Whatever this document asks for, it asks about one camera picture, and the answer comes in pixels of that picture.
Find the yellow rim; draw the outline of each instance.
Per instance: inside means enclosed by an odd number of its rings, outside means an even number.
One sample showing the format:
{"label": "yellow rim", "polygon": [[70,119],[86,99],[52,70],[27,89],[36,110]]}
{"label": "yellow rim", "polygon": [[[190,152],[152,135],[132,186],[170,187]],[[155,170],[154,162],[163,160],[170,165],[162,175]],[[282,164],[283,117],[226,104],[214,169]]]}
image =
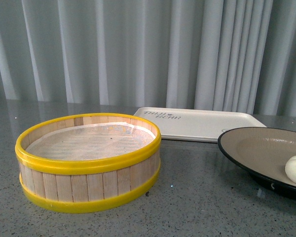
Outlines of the yellow rim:
{"label": "yellow rim", "polygon": [[[124,155],[104,158],[104,159],[95,159],[95,160],[80,160],[80,161],[69,161],[69,160],[53,160],[47,158],[41,158],[35,155],[32,155],[26,152],[21,143],[23,139],[32,131],[46,126],[48,124],[66,120],[66,119],[74,119],[74,118],[82,118],[82,117],[92,117],[92,116],[112,116],[112,117],[124,117],[141,120],[152,125],[156,131],[156,138],[149,143],[147,146],[140,148],[134,152],[127,153]],[[15,153],[16,157],[20,163],[24,164],[28,168],[41,171],[44,173],[52,173],[52,174],[64,174],[64,175],[78,175],[78,174],[94,174],[94,173],[103,173],[112,170],[122,169],[125,167],[129,167],[131,165],[142,162],[148,157],[152,156],[160,147],[161,142],[161,134],[159,128],[152,122],[131,115],[121,115],[121,114],[111,114],[111,113],[99,113],[99,114],[82,114],[82,115],[73,115],[66,116],[61,118],[52,119],[46,122],[42,122],[37,124],[26,131],[24,131],[17,139],[15,145]]]}
{"label": "yellow rim", "polygon": [[132,191],[108,199],[87,202],[64,202],[39,197],[23,185],[21,174],[19,175],[19,178],[25,196],[37,206],[57,212],[88,213],[118,207],[140,197],[155,184],[159,175],[159,171],[160,165],[157,172],[147,182]]}

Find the bamboo steamer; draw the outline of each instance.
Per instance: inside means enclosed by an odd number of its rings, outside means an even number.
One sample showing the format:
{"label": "bamboo steamer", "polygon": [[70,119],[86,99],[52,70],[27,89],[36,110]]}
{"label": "bamboo steamer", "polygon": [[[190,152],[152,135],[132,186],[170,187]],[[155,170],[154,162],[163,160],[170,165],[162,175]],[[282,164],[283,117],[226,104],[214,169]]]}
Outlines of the bamboo steamer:
{"label": "bamboo steamer", "polygon": [[[89,160],[50,159],[26,151],[49,133],[111,122],[145,128],[154,138],[138,150]],[[160,142],[158,127],[135,116],[100,113],[52,119],[27,129],[17,139],[20,183],[25,196],[45,209],[87,213],[114,208],[138,198],[154,185],[160,171]]]}

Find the dark plate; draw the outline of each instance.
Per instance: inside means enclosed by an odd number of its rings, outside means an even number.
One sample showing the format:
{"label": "dark plate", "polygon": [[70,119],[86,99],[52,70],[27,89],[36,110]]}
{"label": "dark plate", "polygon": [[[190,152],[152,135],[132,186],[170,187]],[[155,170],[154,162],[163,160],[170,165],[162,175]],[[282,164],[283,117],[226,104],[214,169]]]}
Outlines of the dark plate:
{"label": "dark plate", "polygon": [[236,128],[219,136],[218,146],[259,184],[296,199],[296,183],[285,173],[285,164],[296,156],[296,132],[268,127]]}

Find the curtain fold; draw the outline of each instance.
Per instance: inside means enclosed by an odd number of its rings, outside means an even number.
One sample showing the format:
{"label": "curtain fold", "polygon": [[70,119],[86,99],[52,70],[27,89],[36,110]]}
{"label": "curtain fold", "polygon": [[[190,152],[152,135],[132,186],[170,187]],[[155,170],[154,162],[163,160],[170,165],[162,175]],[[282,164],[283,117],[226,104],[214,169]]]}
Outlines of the curtain fold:
{"label": "curtain fold", "polygon": [[296,116],[296,1],[1,0],[0,98]]}

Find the speckled countertop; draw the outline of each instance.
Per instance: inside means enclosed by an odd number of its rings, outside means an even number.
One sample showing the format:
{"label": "speckled countertop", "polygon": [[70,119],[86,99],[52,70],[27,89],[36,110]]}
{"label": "speckled countertop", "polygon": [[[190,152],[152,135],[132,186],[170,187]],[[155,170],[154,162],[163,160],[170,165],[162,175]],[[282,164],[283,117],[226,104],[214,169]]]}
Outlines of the speckled countertop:
{"label": "speckled countertop", "polygon": [[[162,140],[161,171],[149,196],[89,214],[64,214],[28,201],[14,146],[27,128],[66,115],[134,114],[137,108],[0,100],[0,236],[296,236],[296,201],[264,189],[217,144]],[[255,116],[296,131],[296,118]]]}

